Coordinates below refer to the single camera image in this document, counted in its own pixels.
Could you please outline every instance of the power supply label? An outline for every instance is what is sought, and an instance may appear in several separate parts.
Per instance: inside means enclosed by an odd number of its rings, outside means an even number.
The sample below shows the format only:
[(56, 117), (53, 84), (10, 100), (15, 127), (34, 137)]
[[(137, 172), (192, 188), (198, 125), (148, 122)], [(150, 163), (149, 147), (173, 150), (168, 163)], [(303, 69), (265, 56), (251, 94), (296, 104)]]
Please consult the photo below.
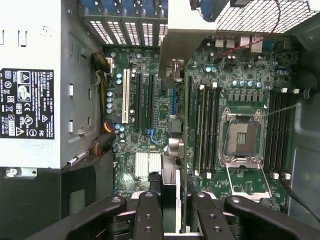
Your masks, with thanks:
[(0, 71), (0, 138), (55, 139), (54, 71)]

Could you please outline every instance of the motherboard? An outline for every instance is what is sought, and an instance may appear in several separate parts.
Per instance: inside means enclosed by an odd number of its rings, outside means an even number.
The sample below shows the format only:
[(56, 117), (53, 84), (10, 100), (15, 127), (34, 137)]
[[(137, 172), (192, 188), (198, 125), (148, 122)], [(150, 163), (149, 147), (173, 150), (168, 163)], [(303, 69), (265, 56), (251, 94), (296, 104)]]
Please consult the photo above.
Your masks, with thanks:
[(285, 205), (278, 178), (290, 175), (299, 47), (264, 41), (261, 52), (224, 54), (228, 44), (205, 39), (185, 68), (185, 84), (168, 89), (158, 76), (158, 50), (107, 49), (114, 66), (106, 101), (117, 135), (115, 193), (130, 198), (148, 190), (149, 174), (161, 170), (161, 155), (176, 157), (187, 133), (186, 169), (197, 191), (218, 199), (269, 194), (273, 209)]

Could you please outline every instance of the green circuit board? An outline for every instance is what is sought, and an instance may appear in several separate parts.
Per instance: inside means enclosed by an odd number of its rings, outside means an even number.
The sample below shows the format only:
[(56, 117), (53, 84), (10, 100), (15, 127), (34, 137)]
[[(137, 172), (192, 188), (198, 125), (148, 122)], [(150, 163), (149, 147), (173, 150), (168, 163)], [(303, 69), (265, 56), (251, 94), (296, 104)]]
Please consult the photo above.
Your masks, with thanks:
[[(294, 75), (292, 68), (298, 61), (299, 49), (283, 49), (283, 44), (269, 44), (263, 48), (262, 53), (252, 53), (249, 49), (241, 49), (228, 57), (222, 58), (225, 51), (222, 48), (214, 47), (213, 42), (208, 44), (205, 40), (195, 52), (187, 66), (187, 77), (191, 78), (188, 121), (188, 151), (187, 151), (187, 171), (192, 175), (194, 185), (198, 191), (213, 192), (218, 199), (223, 199), (231, 194), (230, 184), (226, 169), (221, 167), (218, 156), (215, 155), (214, 173), (207, 179), (204, 174), (195, 174), (194, 164), (197, 157), (196, 149), (199, 148), (197, 142), (197, 129), (199, 128), (199, 88), (200, 86), (220, 87), (218, 98), (218, 119), (221, 118), (225, 108), (229, 108), (237, 114), (254, 114), (261, 110), (262, 114), (269, 111), (270, 91), (273, 89), (294, 87)], [(117, 132), (117, 139), (113, 147), (115, 150), (114, 163), (114, 192), (126, 198), (130, 198), (135, 191), (148, 190), (148, 177), (137, 177), (136, 173), (136, 153), (157, 153), (166, 154), (168, 138), (168, 116), (173, 113), (174, 90), (164, 89), (162, 81), (158, 78), (159, 51), (153, 49), (134, 48), (114, 48), (108, 49), (106, 56), (114, 56), (114, 74), (108, 77), (107, 91), (113, 92), (112, 113), (107, 117), (113, 125), (119, 124), (125, 129)], [(136, 69), (136, 75), (141, 74), (142, 81), (142, 106), (140, 127), (137, 128), (136, 114), (129, 116), (129, 123), (121, 123), (123, 112), (122, 85), (117, 85), (116, 75), (124, 74), (124, 69)], [(155, 144), (148, 133), (148, 104), (150, 92), (150, 75), (154, 76), (152, 124), (155, 130)], [(137, 112), (138, 89), (135, 78), (130, 81), (129, 105), (130, 110)], [(176, 92), (180, 99), (184, 99), (183, 87), (178, 87)], [(183, 102), (177, 100), (177, 108), (183, 106)], [(264, 148), (266, 145), (268, 121), (261, 126), (263, 131)], [(293, 128), (293, 117), (289, 124), (289, 129)], [(260, 145), (260, 135), (255, 138), (256, 145)], [(288, 141), (290, 152), (291, 141)], [(248, 194), (266, 191), (266, 184), (259, 169), (230, 169), (230, 176), (235, 192), (246, 192)], [(268, 183), (272, 191), (272, 208), (280, 210), (280, 205), (285, 203), (286, 192), (277, 180), (268, 176)]]

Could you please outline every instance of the black cable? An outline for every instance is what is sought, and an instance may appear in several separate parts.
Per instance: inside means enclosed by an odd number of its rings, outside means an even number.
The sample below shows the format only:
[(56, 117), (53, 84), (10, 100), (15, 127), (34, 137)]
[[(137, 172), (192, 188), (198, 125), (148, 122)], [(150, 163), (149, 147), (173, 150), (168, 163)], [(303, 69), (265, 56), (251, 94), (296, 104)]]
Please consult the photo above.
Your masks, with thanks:
[(283, 178), (281, 178), (280, 180), (281, 184), (283, 185), (284, 189), (286, 190), (286, 192), (288, 193), (288, 195), (295, 200), (298, 204), (300, 204), (301, 206), (303, 206), (305, 209), (307, 209), (312, 216), (314, 216), (314, 218), (320, 223), (320, 216), (312, 210), (312, 208), (304, 202), (304, 200), (301, 199), (301, 197), (299, 197), (293, 190), (292, 188), (288, 185), (287, 181)]
[(275, 26), (273, 27), (273, 29), (271, 30), (271, 32), (269, 32), (265, 37), (263, 37), (262, 39), (258, 40), (258, 41), (255, 41), (255, 42), (252, 42), (252, 43), (248, 43), (247, 45), (243, 45), (243, 46), (238, 46), (238, 47), (235, 47), (233, 49), (230, 49), (224, 53), (222, 53), (222, 56), (226, 56), (227, 54), (230, 54), (236, 50), (239, 50), (239, 49), (243, 49), (243, 48), (246, 48), (246, 47), (249, 47), (251, 45), (254, 45), (254, 44), (257, 44), (257, 43), (260, 43), (262, 41), (264, 41), (267, 37), (269, 37), (271, 34), (273, 34), (276, 30), (276, 28), (278, 27), (279, 25), (279, 22), (280, 22), (280, 18), (281, 18), (281, 7), (280, 7), (280, 3), (279, 3), (279, 0), (274, 0), (275, 3), (276, 3), (276, 6), (278, 8), (278, 18), (277, 18), (277, 21), (276, 21), (276, 24)]

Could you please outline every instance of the cpu socket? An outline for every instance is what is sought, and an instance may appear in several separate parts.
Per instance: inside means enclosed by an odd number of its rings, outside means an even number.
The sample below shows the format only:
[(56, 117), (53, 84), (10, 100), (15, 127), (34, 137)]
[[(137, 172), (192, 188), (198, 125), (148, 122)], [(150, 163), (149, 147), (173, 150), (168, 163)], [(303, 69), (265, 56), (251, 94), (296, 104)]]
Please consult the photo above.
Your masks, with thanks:
[(222, 113), (219, 131), (219, 160), (222, 167), (243, 165), (259, 168), (263, 158), (264, 119), (261, 109), (255, 114), (232, 113), (226, 107)]

